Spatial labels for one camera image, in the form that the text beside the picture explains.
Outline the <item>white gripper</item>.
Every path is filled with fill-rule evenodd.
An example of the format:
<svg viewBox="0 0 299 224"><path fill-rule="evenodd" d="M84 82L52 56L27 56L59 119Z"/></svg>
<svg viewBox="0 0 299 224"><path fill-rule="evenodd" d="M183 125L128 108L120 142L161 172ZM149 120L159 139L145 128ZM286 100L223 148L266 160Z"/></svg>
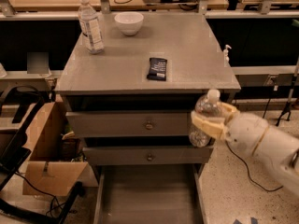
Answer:
<svg viewBox="0 0 299 224"><path fill-rule="evenodd" d="M226 133L225 140L235 154L241 158L251 156L269 123L252 113L239 113L235 106L227 103L221 104L221 110L222 117L206 117L193 111L192 124L216 140L223 139Z"/></svg>

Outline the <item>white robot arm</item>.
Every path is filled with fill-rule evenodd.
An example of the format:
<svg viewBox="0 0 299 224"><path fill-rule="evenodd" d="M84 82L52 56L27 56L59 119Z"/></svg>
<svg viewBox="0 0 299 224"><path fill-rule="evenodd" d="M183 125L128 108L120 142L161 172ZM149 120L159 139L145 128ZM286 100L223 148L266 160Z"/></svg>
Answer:
<svg viewBox="0 0 299 224"><path fill-rule="evenodd" d="M299 139L255 114L240 112L226 103L219 106L221 113L215 117L193 111L192 124L211 138L225 142L240 159L258 160L278 183L298 196Z"/></svg>

